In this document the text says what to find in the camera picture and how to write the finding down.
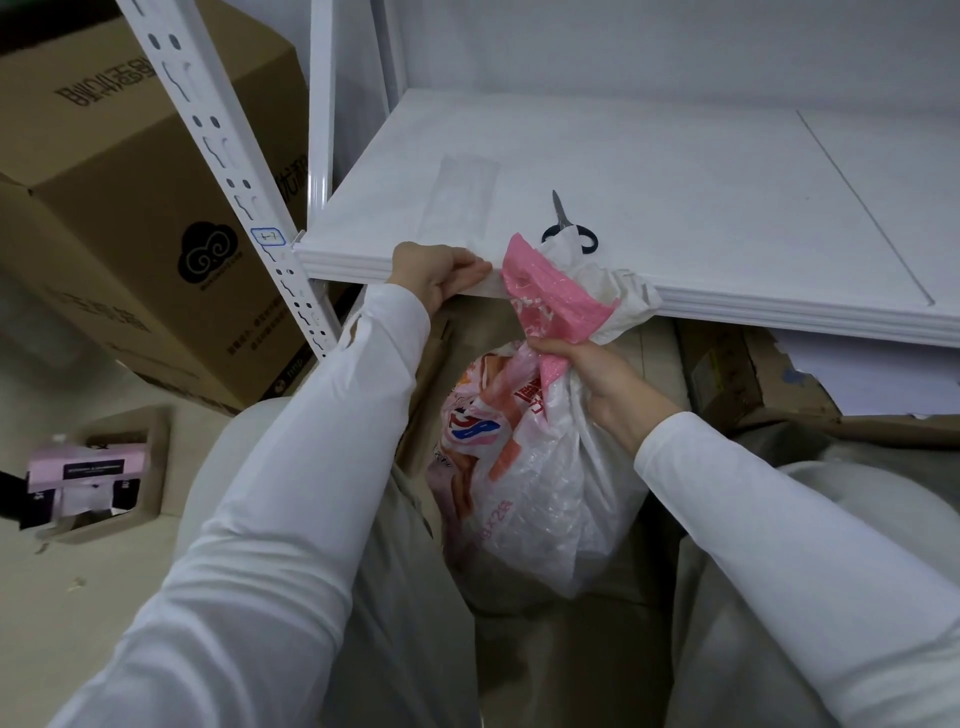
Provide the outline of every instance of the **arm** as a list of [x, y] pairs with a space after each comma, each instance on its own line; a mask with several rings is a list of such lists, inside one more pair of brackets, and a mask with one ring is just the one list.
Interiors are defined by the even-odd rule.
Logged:
[[635, 465], [821, 694], [960, 619], [939, 572], [695, 415], [657, 425]]
[[[960, 589], [939, 572], [681, 412], [609, 350], [530, 345], [570, 359], [591, 416], [635, 454], [637, 473], [835, 716], [891, 715], [895, 697], [916, 705], [960, 673]], [[892, 678], [906, 674], [925, 684]]]
[[[395, 254], [402, 287], [369, 288], [355, 327], [53, 725], [313, 724], [406, 425], [429, 311], [489, 272], [472, 255], [414, 248], [412, 261]], [[420, 259], [440, 248], [446, 262]]]

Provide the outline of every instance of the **shelf upright post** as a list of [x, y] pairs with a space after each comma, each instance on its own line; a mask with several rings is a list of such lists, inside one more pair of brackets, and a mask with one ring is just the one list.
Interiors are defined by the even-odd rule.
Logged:
[[117, 4], [303, 336], [318, 360], [324, 358], [340, 336], [326, 284], [313, 281], [311, 286], [294, 253], [299, 232], [196, 3], [117, 0]]

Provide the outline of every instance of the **clear plastic bag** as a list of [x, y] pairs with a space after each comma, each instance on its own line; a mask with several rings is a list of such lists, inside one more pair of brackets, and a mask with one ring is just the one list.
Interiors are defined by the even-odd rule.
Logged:
[[[590, 263], [575, 228], [538, 251], [515, 235], [502, 275], [528, 335], [573, 343], [607, 344], [660, 303], [640, 277]], [[475, 606], [572, 598], [635, 519], [647, 488], [586, 399], [564, 359], [514, 342], [473, 362], [444, 403], [427, 482], [447, 563]]]

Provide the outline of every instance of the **white shelf board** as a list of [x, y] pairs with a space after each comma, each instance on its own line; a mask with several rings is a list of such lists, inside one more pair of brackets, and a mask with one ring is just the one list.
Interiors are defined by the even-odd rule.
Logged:
[[474, 246], [495, 264], [556, 222], [555, 188], [664, 313], [960, 346], [790, 109], [408, 90], [298, 245], [308, 274], [384, 280], [444, 155], [500, 165]]
[[933, 303], [960, 308], [960, 119], [802, 114]]

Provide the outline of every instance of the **person's left hand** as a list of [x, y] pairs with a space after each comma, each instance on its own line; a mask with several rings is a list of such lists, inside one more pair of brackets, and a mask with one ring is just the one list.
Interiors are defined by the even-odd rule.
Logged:
[[479, 283], [492, 268], [466, 248], [407, 241], [394, 248], [394, 271], [387, 282], [413, 293], [433, 316], [441, 303]]

